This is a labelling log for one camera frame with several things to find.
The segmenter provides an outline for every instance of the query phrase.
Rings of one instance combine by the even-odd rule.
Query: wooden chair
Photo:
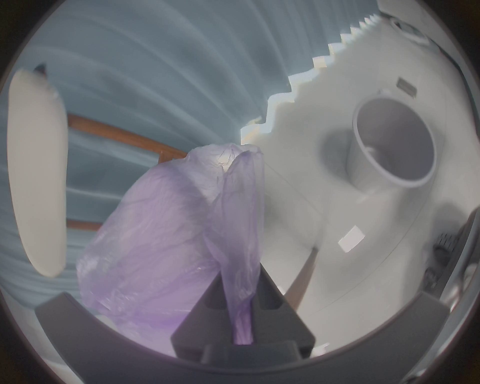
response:
[[[155,140],[125,131],[99,121],[91,120],[82,116],[68,114],[68,126],[77,131],[115,140],[147,151],[158,153],[158,163],[164,163],[173,159],[184,158],[187,153],[168,145],[156,142]],[[97,231],[102,223],[70,220],[67,219],[67,228]]]

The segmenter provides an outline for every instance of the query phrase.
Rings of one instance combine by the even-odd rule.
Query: white floor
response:
[[[396,88],[398,77],[418,89]],[[366,196],[345,173],[356,105],[379,90],[411,105],[433,131],[438,172],[416,190]],[[262,263],[287,290],[311,248],[320,249],[299,314],[326,351],[394,315],[416,293],[435,237],[457,231],[480,203],[480,145],[460,75],[438,52],[395,32],[388,21],[364,31],[335,63],[276,110],[271,133],[250,142],[264,153]],[[338,244],[353,227],[365,238]]]

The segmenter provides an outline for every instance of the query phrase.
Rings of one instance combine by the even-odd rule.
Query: garbage bag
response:
[[[148,170],[77,262],[84,305],[174,356],[171,334],[221,269],[235,341],[248,343],[263,181],[263,155],[252,145],[208,145]]]

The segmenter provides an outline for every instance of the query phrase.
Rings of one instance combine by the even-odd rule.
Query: curtain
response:
[[[271,95],[313,68],[341,33],[378,13],[376,0],[67,0],[34,34],[0,95],[0,282],[34,306],[66,290],[78,298],[75,260],[93,234],[68,231],[68,263],[37,274],[13,217],[6,110],[18,68],[46,63],[69,112],[183,151],[239,143],[263,122]],[[69,133],[68,218],[103,222],[154,154]]]

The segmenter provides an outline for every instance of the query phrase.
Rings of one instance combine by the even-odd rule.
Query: curtain fold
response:
[[[51,280],[29,264],[16,231],[6,163],[10,79],[44,62],[69,112],[183,151],[240,142],[264,122],[271,95],[313,68],[376,0],[66,0],[39,28],[0,95],[0,281],[37,305],[66,290],[78,297],[74,260],[91,234],[70,231],[68,265]],[[103,222],[157,157],[69,133],[67,216]]]

